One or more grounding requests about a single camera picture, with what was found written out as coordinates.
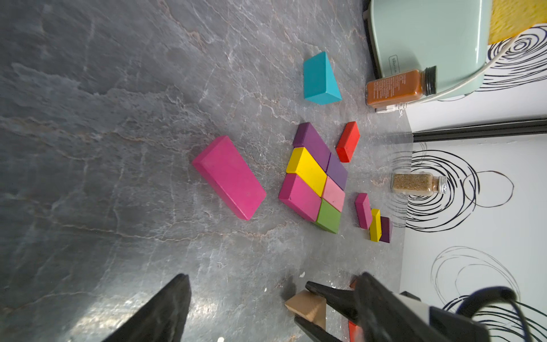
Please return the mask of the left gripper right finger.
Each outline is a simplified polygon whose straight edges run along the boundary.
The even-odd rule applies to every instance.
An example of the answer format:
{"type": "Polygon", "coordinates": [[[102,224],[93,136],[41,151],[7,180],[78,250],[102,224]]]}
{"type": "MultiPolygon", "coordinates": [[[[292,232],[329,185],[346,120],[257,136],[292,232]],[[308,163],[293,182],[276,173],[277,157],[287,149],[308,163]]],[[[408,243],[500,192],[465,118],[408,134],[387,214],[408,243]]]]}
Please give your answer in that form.
{"type": "Polygon", "coordinates": [[[486,327],[464,316],[394,294],[365,272],[354,285],[364,341],[488,341],[486,327]]]}

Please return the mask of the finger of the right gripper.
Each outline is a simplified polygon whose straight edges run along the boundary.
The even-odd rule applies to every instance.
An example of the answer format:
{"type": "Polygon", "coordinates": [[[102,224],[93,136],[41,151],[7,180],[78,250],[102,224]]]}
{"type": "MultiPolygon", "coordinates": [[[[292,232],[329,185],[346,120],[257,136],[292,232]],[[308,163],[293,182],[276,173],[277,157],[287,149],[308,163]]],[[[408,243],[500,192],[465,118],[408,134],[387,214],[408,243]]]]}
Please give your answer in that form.
{"type": "Polygon", "coordinates": [[[358,320],[358,310],[354,291],[335,289],[316,282],[306,282],[306,289],[313,294],[323,297],[326,300],[327,305],[346,317],[347,320],[358,320]],[[351,309],[353,306],[357,311],[356,318],[351,316],[351,309]]]}
{"type": "Polygon", "coordinates": [[[314,342],[341,342],[320,326],[301,316],[295,316],[294,323],[314,342]]]}

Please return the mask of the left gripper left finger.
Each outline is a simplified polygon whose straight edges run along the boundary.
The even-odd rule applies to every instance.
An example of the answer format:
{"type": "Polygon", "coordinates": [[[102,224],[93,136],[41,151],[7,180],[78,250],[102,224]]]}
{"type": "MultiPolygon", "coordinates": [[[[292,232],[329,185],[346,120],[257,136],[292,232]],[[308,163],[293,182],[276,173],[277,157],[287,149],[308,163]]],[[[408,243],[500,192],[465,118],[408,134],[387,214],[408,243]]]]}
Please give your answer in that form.
{"type": "Polygon", "coordinates": [[[180,341],[192,290],[189,276],[178,274],[107,341],[180,341]]]}

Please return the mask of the tan wooden triangle block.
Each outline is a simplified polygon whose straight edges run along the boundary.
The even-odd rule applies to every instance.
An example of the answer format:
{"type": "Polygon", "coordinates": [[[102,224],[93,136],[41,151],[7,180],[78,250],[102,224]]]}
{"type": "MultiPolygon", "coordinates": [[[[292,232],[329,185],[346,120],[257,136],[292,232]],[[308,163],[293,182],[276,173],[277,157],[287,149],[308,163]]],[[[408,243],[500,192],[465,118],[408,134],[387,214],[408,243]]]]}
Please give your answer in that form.
{"type": "Polygon", "coordinates": [[[285,306],[296,316],[305,318],[307,321],[326,330],[327,301],[324,297],[303,290],[287,300],[285,306]]]}

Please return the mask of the red block front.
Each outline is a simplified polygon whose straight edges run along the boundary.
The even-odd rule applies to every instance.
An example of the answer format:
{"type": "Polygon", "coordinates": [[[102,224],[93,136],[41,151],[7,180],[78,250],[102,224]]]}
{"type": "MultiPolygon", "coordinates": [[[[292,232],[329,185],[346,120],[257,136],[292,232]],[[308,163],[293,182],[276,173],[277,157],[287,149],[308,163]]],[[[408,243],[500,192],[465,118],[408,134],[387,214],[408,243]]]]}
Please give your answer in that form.
{"type": "MultiPolygon", "coordinates": [[[[352,291],[356,288],[356,284],[357,284],[357,276],[352,276],[352,279],[349,285],[352,291]]],[[[357,311],[354,306],[351,309],[351,316],[353,318],[357,317],[357,311]]],[[[349,341],[356,342],[358,340],[358,337],[362,333],[362,331],[360,330],[360,327],[356,323],[354,323],[352,320],[349,320],[348,329],[349,329],[349,341]]]]}

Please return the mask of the red block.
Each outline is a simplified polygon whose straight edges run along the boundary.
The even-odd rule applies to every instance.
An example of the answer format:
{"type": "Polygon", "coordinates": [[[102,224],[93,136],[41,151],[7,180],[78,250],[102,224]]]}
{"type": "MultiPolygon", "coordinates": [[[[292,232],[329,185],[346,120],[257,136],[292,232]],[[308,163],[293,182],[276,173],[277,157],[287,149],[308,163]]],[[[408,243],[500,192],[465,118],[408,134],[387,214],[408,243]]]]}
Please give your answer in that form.
{"type": "MultiPolygon", "coordinates": [[[[356,284],[357,284],[357,276],[352,276],[352,279],[349,285],[352,291],[356,288],[356,284]]],[[[353,318],[357,317],[357,311],[354,306],[351,309],[351,316],[353,318]]],[[[358,340],[358,337],[362,333],[362,331],[360,330],[360,327],[356,323],[354,323],[352,320],[349,320],[348,329],[349,329],[349,341],[356,342],[358,340]]]]}
{"type": "Polygon", "coordinates": [[[349,163],[360,140],[360,131],[355,121],[346,124],[336,145],[336,153],[341,162],[349,163]]]}

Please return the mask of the green block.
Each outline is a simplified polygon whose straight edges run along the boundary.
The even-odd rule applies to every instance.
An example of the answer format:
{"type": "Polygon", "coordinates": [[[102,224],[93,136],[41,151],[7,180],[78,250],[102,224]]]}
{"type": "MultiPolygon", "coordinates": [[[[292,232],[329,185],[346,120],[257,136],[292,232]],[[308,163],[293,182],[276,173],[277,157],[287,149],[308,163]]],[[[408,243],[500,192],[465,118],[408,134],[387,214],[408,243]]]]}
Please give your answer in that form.
{"type": "Polygon", "coordinates": [[[340,227],[340,217],[341,213],[323,199],[315,225],[326,232],[337,234],[340,227]]]}

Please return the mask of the magenta block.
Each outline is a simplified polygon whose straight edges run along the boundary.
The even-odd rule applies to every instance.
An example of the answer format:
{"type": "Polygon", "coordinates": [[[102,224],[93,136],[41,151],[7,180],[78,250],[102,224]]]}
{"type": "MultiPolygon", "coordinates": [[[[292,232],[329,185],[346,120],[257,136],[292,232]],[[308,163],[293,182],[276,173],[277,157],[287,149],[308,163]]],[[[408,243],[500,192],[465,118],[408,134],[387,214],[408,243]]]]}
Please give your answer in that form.
{"type": "Polygon", "coordinates": [[[370,199],[367,193],[359,193],[355,200],[358,223],[361,229],[369,229],[373,221],[370,199]]]}
{"type": "Polygon", "coordinates": [[[309,222],[317,220],[321,198],[297,174],[286,174],[279,199],[303,219],[309,222]]]}
{"type": "Polygon", "coordinates": [[[239,219],[252,219],[266,198],[266,191],[227,135],[211,142],[192,165],[239,219]]]}

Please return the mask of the light pink block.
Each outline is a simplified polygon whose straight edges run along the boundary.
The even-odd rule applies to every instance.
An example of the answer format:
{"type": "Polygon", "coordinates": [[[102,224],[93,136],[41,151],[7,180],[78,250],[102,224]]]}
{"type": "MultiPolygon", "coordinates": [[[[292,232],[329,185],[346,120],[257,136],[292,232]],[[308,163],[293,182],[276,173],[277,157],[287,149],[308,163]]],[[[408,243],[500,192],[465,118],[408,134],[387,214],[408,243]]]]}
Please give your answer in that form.
{"type": "Polygon", "coordinates": [[[332,205],[337,211],[343,211],[345,201],[345,192],[331,178],[327,177],[326,184],[323,188],[322,198],[332,205]]]}

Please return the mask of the teal triangle block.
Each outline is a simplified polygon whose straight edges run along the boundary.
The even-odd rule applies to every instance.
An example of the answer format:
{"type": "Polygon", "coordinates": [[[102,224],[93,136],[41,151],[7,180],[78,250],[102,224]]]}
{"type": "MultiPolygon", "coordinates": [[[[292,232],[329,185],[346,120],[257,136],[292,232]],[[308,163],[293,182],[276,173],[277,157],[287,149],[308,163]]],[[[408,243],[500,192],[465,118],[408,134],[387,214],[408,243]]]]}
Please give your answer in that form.
{"type": "Polygon", "coordinates": [[[319,105],[343,100],[325,51],[303,63],[303,97],[319,105]]]}

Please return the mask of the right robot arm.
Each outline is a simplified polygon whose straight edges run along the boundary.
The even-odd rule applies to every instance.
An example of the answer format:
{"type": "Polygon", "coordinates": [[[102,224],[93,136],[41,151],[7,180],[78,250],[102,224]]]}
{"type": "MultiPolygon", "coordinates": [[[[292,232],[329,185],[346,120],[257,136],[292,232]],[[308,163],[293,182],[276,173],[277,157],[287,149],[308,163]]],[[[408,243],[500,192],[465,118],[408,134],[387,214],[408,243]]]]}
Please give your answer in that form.
{"type": "Polygon", "coordinates": [[[480,289],[439,309],[407,292],[394,294],[364,273],[350,290],[307,282],[286,303],[312,341],[336,341],[325,329],[326,307],[346,317],[351,341],[538,341],[516,293],[505,286],[480,289]]]}

